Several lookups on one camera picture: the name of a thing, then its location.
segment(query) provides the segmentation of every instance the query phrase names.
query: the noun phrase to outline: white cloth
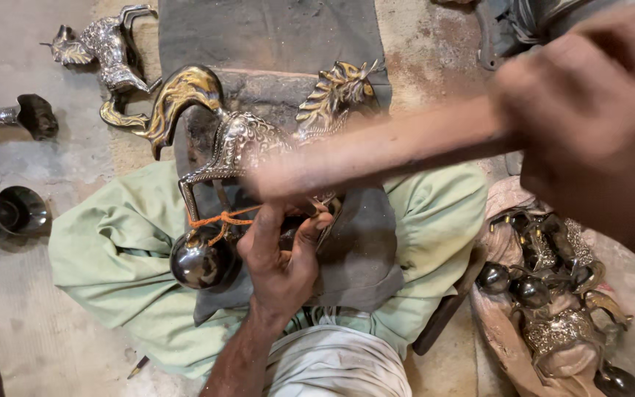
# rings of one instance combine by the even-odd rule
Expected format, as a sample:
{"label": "white cloth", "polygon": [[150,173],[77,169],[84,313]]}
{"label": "white cloth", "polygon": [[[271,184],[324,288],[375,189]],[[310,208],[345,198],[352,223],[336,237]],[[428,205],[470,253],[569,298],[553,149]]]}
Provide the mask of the white cloth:
{"label": "white cloth", "polygon": [[264,396],[411,397],[401,358],[376,336],[342,326],[299,330],[274,343]]}

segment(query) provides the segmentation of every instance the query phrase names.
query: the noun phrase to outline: orange rope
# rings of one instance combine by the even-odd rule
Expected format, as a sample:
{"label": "orange rope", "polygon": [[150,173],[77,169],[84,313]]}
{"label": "orange rope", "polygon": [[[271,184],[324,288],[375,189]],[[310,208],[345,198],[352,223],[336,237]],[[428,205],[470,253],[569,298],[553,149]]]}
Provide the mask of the orange rope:
{"label": "orange rope", "polygon": [[223,211],[221,214],[212,217],[212,218],[208,218],[208,219],[200,219],[199,221],[193,222],[190,220],[190,213],[188,213],[188,223],[190,224],[190,227],[193,229],[197,229],[200,226],[205,226],[208,225],[209,223],[215,223],[216,221],[222,221],[222,229],[219,230],[219,234],[217,236],[215,236],[215,238],[209,240],[207,242],[207,245],[209,245],[210,247],[219,241],[219,239],[221,239],[226,231],[229,229],[229,225],[250,225],[253,221],[249,220],[249,221],[243,221],[241,219],[234,219],[233,216],[234,215],[239,215],[241,213],[244,212],[249,212],[249,211],[254,211],[254,210],[258,210],[259,208],[261,208],[260,205],[256,205],[250,208],[245,208],[243,210],[239,210],[239,211],[234,211],[234,212],[226,212]]}

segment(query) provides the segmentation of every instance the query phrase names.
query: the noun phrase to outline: wooden handle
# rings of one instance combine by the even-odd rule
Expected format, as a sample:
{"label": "wooden handle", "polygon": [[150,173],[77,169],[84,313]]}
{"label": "wooden handle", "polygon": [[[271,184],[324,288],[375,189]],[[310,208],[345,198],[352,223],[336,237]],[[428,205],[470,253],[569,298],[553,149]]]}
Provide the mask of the wooden handle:
{"label": "wooden handle", "polygon": [[483,95],[275,156],[247,183],[262,201],[292,199],[516,149]]}

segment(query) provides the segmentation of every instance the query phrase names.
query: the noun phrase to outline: concrete floor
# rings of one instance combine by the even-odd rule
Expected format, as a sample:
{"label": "concrete floor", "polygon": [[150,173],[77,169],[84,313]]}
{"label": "concrete floor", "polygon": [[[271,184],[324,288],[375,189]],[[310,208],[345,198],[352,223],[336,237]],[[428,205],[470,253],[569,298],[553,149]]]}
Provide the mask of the concrete floor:
{"label": "concrete floor", "polygon": [[[116,175],[153,161],[146,140],[114,131],[97,113],[104,89],[95,74],[66,70],[37,43],[60,23],[82,28],[116,14],[120,0],[35,2],[0,0],[0,106],[22,93],[48,99],[61,122],[55,142],[34,142],[24,131],[0,130],[0,188],[25,185],[44,196],[53,216],[65,212]],[[477,67],[479,36],[466,7],[428,0],[375,0],[393,112],[483,93],[488,74]],[[154,22],[135,25],[147,74],[159,76]],[[147,107],[137,103],[136,107]],[[502,158],[479,165],[488,180],[506,176]],[[0,248],[0,367],[8,396],[193,396],[197,382],[147,366],[131,381],[139,358],[122,330],[108,330],[51,282],[47,240]],[[635,314],[635,257],[604,236],[595,252],[607,265],[628,312]],[[614,363],[635,374],[635,324]],[[433,348],[405,362],[415,396],[512,396],[489,359],[465,302]]]}

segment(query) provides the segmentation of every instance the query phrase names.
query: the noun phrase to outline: round metal ball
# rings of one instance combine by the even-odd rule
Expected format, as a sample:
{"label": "round metal ball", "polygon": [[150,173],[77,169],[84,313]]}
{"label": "round metal ball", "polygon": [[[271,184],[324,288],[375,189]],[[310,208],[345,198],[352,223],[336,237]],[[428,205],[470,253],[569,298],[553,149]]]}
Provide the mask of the round metal ball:
{"label": "round metal ball", "polygon": [[194,290],[213,287],[225,277],[235,261],[234,249],[225,239],[212,246],[217,236],[214,228],[202,226],[182,235],[171,250],[171,273],[178,283]]}
{"label": "round metal ball", "polygon": [[550,303],[550,291],[540,278],[524,275],[513,280],[509,292],[514,300],[528,309],[540,309]]}
{"label": "round metal ball", "polygon": [[594,385],[608,397],[635,397],[635,376],[616,366],[604,366],[606,376],[597,371]]}
{"label": "round metal ball", "polygon": [[485,293],[500,294],[508,289],[509,281],[509,269],[506,266],[487,262],[479,272],[476,283]]}

